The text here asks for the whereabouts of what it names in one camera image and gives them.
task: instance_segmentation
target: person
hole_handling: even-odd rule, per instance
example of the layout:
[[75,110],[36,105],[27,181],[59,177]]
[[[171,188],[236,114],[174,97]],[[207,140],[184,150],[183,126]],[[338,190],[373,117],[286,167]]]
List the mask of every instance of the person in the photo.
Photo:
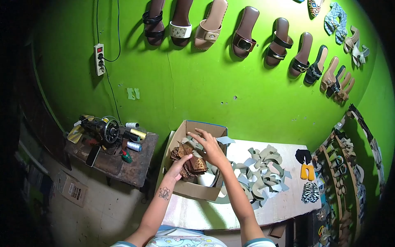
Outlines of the person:
[[[228,159],[220,149],[216,138],[201,129],[200,135],[188,132],[206,151],[205,160],[222,172],[230,204],[240,222],[240,236],[243,247],[274,247],[272,240],[265,238],[256,222],[251,203],[241,188]],[[175,183],[181,179],[182,165],[192,154],[175,161],[164,175],[157,192],[143,215],[137,230],[124,241],[111,247],[226,247],[220,240],[205,236],[203,232],[170,226],[161,226]]]

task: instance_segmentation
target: tiled floor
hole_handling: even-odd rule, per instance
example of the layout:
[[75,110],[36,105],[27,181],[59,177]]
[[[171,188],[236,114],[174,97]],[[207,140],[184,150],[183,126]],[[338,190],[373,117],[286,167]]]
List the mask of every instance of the tiled floor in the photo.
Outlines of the tiled floor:
[[[103,173],[75,159],[71,159],[72,171],[47,154],[44,154],[43,165],[52,179],[63,169],[89,188],[83,208],[54,191],[50,218],[57,246],[108,247],[137,229],[148,206],[141,203],[143,194],[137,189],[114,179],[109,187]],[[263,228],[263,232],[268,236],[269,228]],[[241,246],[239,231],[209,231],[206,234],[217,237],[228,247]],[[284,236],[272,239],[281,247],[285,246]]]

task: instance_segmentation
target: t-shirt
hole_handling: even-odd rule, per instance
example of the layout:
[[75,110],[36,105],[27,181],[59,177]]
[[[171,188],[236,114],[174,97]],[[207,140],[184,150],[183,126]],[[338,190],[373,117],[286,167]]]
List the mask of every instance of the t-shirt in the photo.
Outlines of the t-shirt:
[[[136,247],[134,244],[118,241],[111,247]],[[226,247],[219,239],[206,236],[197,231],[181,228],[159,230],[146,247]],[[243,247],[275,247],[268,238],[256,238],[247,241]]]

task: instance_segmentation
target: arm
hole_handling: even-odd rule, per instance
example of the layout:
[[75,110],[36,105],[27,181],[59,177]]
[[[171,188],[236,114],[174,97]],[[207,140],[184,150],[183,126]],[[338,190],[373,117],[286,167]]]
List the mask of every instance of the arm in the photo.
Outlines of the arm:
[[145,211],[139,228],[125,239],[126,242],[132,243],[137,247],[144,247],[147,242],[155,236],[165,217],[174,185],[181,179],[181,167],[190,158],[192,158],[192,155],[184,156],[179,161],[173,163],[169,171],[163,177],[154,198]]
[[256,222],[251,203],[246,197],[244,190],[241,188],[232,166],[220,149],[217,140],[204,130],[196,129],[196,131],[199,132],[204,139],[190,132],[188,132],[188,135],[193,137],[204,147],[206,151],[205,160],[218,167],[222,172],[230,204],[240,222],[241,244],[244,245],[248,240],[255,238],[264,238],[265,235]]

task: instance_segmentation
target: glue bottle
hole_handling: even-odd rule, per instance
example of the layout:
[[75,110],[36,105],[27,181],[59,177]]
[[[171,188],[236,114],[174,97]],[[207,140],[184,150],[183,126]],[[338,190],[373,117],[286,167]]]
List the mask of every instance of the glue bottle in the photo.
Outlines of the glue bottle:
[[122,159],[127,163],[132,162],[132,158],[130,157],[129,153],[126,152],[125,150],[122,150]]

